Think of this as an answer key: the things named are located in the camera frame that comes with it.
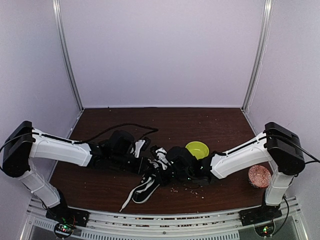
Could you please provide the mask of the white shoelace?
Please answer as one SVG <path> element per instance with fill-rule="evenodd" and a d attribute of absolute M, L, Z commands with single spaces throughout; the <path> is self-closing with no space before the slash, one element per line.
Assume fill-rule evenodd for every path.
<path fill-rule="evenodd" d="M 142 178 L 138 186 L 134 187 L 122 204 L 121 213 L 130 201 L 135 204 L 145 203 L 159 186 L 166 185 L 165 173 L 170 164 L 166 159 L 167 151 L 163 147 L 153 146 L 150 149 L 153 159 L 143 160 Z"/>

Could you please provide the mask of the black white canvas sneaker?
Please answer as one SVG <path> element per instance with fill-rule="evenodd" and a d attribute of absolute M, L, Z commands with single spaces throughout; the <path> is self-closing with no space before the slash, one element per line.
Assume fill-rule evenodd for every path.
<path fill-rule="evenodd" d="M 142 176 L 141 184 L 132 192 L 131 199 L 134 203 L 145 203 L 160 186 L 157 183 L 157 169 L 160 167 L 149 170 Z"/>

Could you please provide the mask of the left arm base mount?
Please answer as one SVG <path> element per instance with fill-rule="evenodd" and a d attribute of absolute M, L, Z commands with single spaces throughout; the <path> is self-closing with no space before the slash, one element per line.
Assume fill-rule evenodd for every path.
<path fill-rule="evenodd" d="M 73 208 L 69 208 L 64 216 L 49 209 L 45 215 L 46 218 L 57 222 L 53 227 L 53 233 L 59 239 L 66 239 L 79 230 L 79 227 L 86 227 L 89 216 L 88 211 Z"/>

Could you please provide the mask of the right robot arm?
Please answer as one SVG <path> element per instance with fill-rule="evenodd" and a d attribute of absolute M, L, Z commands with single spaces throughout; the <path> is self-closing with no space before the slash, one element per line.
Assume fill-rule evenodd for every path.
<path fill-rule="evenodd" d="M 185 147 L 175 146 L 167 152 L 155 152 L 158 161 L 171 175 L 198 185 L 209 185 L 240 170 L 265 162 L 275 162 L 277 169 L 265 190 L 264 204 L 256 210 L 259 220 L 268 220 L 292 183 L 294 176 L 305 169 L 299 137 L 275 122 L 255 138 L 225 152 L 215 152 L 196 159 Z"/>

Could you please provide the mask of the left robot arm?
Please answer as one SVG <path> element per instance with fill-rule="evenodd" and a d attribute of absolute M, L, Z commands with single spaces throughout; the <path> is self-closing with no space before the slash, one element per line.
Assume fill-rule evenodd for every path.
<path fill-rule="evenodd" d="M 3 153 L 1 170 L 11 178 L 17 178 L 61 222 L 72 218 L 63 194 L 52 186 L 33 163 L 33 160 L 56 161 L 79 167 L 105 170 L 115 168 L 140 173 L 146 158 L 142 156 L 151 141 L 143 135 L 135 138 L 119 126 L 111 127 L 111 136 L 95 143 L 93 139 L 71 140 L 45 133 L 23 121 L 1 146 Z"/>

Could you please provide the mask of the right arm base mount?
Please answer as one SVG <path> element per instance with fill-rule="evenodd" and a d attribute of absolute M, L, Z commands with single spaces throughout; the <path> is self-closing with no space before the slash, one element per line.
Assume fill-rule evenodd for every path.
<path fill-rule="evenodd" d="M 255 233 L 263 238 L 271 237 L 275 232 L 274 219 L 281 217 L 280 206 L 261 205 L 250 209 L 241 210 L 239 217 L 242 226 L 254 225 Z"/>

